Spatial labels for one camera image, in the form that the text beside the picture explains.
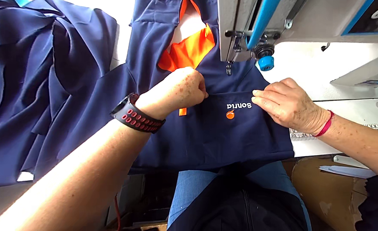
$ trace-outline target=orange logo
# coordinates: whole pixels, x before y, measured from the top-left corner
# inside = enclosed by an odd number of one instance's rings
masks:
[[[227,113],[226,113],[226,118],[228,118],[228,119],[233,119],[235,117],[235,113],[233,112],[233,110],[231,110],[231,111],[228,111]]]

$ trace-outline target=hand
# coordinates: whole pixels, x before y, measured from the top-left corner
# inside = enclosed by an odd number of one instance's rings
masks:
[[[199,104],[208,96],[203,76],[192,67],[185,67],[176,69],[142,94],[135,106],[149,116],[163,120],[172,111]]]
[[[254,90],[253,95],[252,102],[276,123],[300,132],[317,135],[330,118],[330,112],[317,106],[291,78]]]

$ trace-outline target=black and red watch strap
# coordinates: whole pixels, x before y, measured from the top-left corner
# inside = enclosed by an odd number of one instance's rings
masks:
[[[146,115],[135,107],[134,102],[131,102],[129,98],[118,112],[113,111],[111,113],[112,116],[135,130],[156,133],[166,120],[157,120]]]

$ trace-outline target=embroidered logo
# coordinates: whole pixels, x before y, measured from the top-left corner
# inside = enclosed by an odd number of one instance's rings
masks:
[[[226,106],[228,107],[227,109],[236,109],[236,108],[252,108],[252,104],[251,103],[240,103],[240,104],[226,104]]]
[[[233,112],[233,110],[231,110],[231,111],[228,111],[227,113],[226,113],[226,118],[228,118],[228,119],[233,119],[235,117],[235,113]]]

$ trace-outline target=forearm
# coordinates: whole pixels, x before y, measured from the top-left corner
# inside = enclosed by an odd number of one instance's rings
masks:
[[[378,130],[335,115],[330,128],[318,138],[378,174]]]
[[[93,229],[149,136],[110,121],[19,198],[0,230]]]

